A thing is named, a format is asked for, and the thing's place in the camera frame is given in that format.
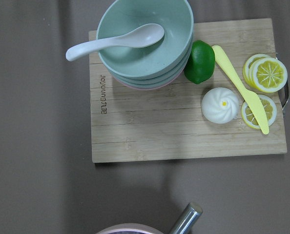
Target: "lemon slice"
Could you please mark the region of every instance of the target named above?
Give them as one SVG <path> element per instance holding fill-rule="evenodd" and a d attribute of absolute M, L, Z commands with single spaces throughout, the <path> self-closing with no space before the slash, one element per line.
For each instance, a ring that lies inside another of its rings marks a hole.
<path fill-rule="evenodd" d="M 249 79 L 253 87 L 265 93 L 273 93 L 283 88 L 287 76 L 286 67 L 275 58 L 259 59 L 249 68 Z"/>
<path fill-rule="evenodd" d="M 254 62 L 256 62 L 257 60 L 262 59 L 262 58 L 270 58 L 270 56 L 269 55 L 265 55 L 265 54 L 253 55 L 245 62 L 244 66 L 243 66 L 243 77 L 244 77 L 244 80 L 249 86 L 251 86 L 253 88 L 254 88 L 254 85 L 253 85 L 253 81 L 251 81 L 250 76 L 249 76 L 249 68 L 252 66 L 252 64 Z"/>
<path fill-rule="evenodd" d="M 266 111 L 267 114 L 267 119 L 268 119 L 268 124 L 269 126 L 272 125 L 276 119 L 276 114 L 277 114 L 277 108 L 274 103 L 274 101 L 269 98 L 268 96 L 258 94 L 262 105 L 264 107 L 264 110 Z M 244 122 L 251 128 L 255 129 L 260 129 L 260 126 L 254 117 L 251 109 L 248 107 L 247 102 L 244 102 L 241 108 L 241 115 L 244 120 Z"/>

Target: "knife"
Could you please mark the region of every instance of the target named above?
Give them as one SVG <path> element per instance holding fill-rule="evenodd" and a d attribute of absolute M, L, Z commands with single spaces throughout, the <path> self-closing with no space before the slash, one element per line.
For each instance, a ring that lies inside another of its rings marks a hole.
<path fill-rule="evenodd" d="M 247 102 L 261 128 L 262 133 L 265 135 L 269 134 L 267 115 L 259 96 L 255 92 L 246 89 L 221 46 L 214 45 L 212 49 L 214 51 L 215 61 L 233 82 L 239 93 L 243 96 L 245 102 Z"/>

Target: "green fruit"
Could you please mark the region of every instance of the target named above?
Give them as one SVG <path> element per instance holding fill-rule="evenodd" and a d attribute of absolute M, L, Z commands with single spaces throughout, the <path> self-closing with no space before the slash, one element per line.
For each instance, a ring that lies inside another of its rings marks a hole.
<path fill-rule="evenodd" d="M 210 45 L 197 40 L 192 45 L 184 74 L 188 80 L 200 84 L 209 79 L 214 71 L 215 57 Z"/>

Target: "gray tablecloth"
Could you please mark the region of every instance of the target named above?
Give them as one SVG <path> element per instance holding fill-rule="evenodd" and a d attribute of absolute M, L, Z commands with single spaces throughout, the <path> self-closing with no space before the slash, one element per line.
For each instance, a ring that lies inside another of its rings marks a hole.
<path fill-rule="evenodd" d="M 290 101 L 285 155 L 92 163 L 88 57 L 64 54 L 112 2 L 0 0 L 0 234 L 167 233 L 190 201 L 194 234 L 290 233 Z M 195 22 L 272 18 L 290 85 L 290 0 L 189 3 Z"/>

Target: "white ceramic spoon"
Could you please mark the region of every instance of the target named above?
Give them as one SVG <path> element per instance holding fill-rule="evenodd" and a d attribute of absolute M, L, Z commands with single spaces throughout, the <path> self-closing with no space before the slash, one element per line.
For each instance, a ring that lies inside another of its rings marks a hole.
<path fill-rule="evenodd" d="M 84 55 L 111 46 L 142 48 L 157 43 L 165 34 L 164 28 L 156 23 L 148 23 L 122 36 L 92 40 L 75 45 L 67 50 L 66 59 L 74 61 Z"/>

